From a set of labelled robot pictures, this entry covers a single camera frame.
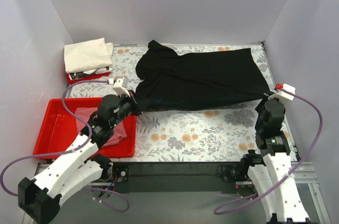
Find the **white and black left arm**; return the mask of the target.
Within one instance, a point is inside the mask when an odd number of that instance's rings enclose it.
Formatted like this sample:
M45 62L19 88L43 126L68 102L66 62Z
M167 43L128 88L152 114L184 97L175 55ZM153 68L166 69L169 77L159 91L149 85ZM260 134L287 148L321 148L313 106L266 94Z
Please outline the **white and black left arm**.
M108 181L113 174L109 158L98 154L114 129L139 107L132 90L106 95L73 143L45 170L18 184L18 205L36 223L50 223L73 194L92 181Z

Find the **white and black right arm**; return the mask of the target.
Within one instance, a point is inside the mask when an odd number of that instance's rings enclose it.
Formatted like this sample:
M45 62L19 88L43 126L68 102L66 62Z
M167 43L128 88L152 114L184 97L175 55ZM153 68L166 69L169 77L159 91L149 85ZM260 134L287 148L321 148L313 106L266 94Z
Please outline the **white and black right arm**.
M291 150L282 131L286 109L293 100L289 94L264 97L256 107L256 145L259 154L250 150L240 166L240 175L251 180L260 198L268 223L310 223L301 201L292 170Z

